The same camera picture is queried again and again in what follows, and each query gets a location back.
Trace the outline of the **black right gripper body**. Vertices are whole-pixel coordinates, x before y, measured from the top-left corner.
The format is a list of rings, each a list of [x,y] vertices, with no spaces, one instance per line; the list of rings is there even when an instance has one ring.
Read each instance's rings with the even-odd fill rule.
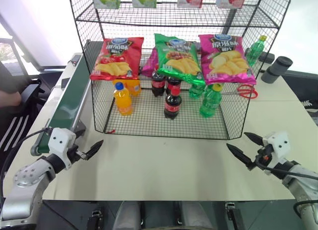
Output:
[[[257,151],[257,155],[255,156],[254,166],[260,168],[261,170],[271,170],[271,168],[268,165],[272,161],[273,152],[274,149],[271,144],[261,147]]]

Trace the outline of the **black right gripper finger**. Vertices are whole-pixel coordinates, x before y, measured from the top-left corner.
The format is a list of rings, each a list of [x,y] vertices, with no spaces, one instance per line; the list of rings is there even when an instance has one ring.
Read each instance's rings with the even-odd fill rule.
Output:
[[[255,163],[252,162],[251,159],[246,156],[242,150],[228,143],[226,143],[226,146],[228,147],[229,151],[248,168],[248,170],[252,170],[255,168]]]
[[[255,133],[251,133],[251,132],[244,132],[244,134],[255,144],[259,145],[259,146],[263,146],[263,137],[255,134]]]

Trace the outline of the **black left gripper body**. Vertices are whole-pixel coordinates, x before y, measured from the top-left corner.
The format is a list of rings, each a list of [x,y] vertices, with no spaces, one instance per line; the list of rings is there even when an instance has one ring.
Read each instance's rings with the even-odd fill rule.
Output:
[[[79,161],[80,159],[87,160],[87,155],[78,150],[78,145],[74,144],[71,148],[67,151],[67,157],[70,160],[71,164]]]

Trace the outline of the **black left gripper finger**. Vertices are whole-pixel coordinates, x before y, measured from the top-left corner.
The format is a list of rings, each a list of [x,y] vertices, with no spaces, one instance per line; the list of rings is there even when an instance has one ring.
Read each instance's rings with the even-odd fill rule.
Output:
[[[96,142],[93,146],[91,146],[89,151],[85,153],[84,159],[92,158],[99,151],[103,142],[104,142],[104,140],[101,140],[101,141]]]

